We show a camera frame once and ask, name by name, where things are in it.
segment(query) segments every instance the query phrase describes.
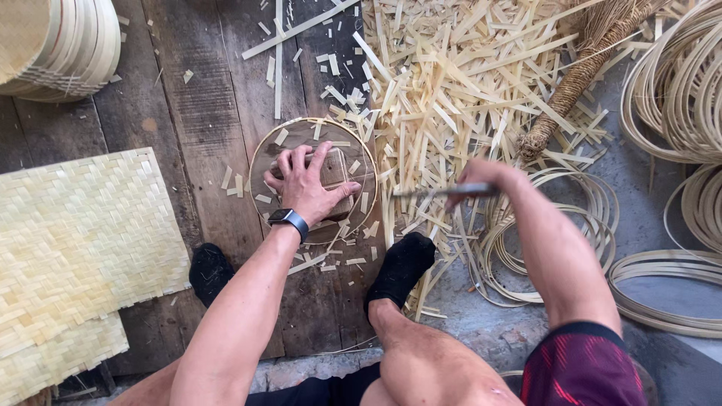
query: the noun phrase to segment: stacked bamboo basket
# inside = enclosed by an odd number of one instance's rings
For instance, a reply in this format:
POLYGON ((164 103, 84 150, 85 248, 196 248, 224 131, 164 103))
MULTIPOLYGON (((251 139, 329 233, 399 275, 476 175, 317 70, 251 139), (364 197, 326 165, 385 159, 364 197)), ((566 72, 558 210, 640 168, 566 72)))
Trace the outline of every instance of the stacked bamboo basket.
POLYGON ((8 0, 0 13, 0 94, 69 102, 108 83, 121 54, 110 0, 8 0))

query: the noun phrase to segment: left hand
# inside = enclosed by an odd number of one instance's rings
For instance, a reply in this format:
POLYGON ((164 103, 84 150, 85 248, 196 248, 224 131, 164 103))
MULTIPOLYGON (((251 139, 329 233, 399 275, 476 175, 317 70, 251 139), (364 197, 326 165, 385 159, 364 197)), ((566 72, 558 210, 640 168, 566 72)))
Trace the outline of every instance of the left hand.
POLYGON ((284 150, 278 156, 278 166, 284 180, 276 179, 270 170, 264 172, 266 183, 276 189, 283 198, 283 208, 293 209, 309 227, 327 216, 341 199, 361 190, 357 182, 347 182, 327 191, 321 185, 321 167, 326 153, 333 142, 322 142, 313 153, 308 169, 304 161, 306 154, 313 151, 310 145, 300 145, 295 150, 284 150))

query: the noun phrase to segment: foot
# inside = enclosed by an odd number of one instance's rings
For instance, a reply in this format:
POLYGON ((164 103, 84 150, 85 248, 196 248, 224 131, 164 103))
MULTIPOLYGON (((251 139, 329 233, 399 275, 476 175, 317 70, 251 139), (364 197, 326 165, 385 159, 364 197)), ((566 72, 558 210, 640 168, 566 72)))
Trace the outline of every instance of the foot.
POLYGON ((223 251, 211 243, 205 243, 193 251, 193 261, 188 279, 201 299, 203 306, 211 306, 230 278, 235 275, 223 251))
POLYGON ((416 282, 434 264, 435 251, 434 243, 419 233, 408 233, 392 245, 376 281, 366 293, 363 304, 366 318, 369 302, 377 299, 391 299, 401 309, 416 282))

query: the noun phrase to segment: woven bamboo panel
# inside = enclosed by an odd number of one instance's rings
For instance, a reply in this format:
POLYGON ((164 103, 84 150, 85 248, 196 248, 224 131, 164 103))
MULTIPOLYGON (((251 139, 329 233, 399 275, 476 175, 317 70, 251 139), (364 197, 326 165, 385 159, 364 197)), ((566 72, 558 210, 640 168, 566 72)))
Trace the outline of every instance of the woven bamboo panel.
POLYGON ((128 350, 117 311, 88 320, 41 345, 0 358, 0 406, 14 405, 68 376, 128 350))
POLYGON ((188 286, 151 148, 0 176, 0 358, 188 286))

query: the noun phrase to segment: broom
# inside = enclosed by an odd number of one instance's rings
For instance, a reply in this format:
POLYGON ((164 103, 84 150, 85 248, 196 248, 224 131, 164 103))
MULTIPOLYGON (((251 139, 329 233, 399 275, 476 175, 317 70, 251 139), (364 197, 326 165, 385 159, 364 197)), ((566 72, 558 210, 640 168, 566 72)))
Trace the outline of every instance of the broom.
MULTIPOLYGON (((569 5, 573 7, 581 2, 572 0, 569 5)), ((576 16, 571 22, 572 25, 583 27, 580 30, 582 42, 578 53, 581 62, 569 68, 549 99, 549 107, 561 117, 566 117, 601 66, 614 53, 613 45, 626 38, 647 17, 668 2, 670 0, 606 0, 594 4, 576 16)), ((537 159, 558 126, 546 113, 537 117, 531 130, 519 137, 517 152, 521 161, 530 163, 537 159)))

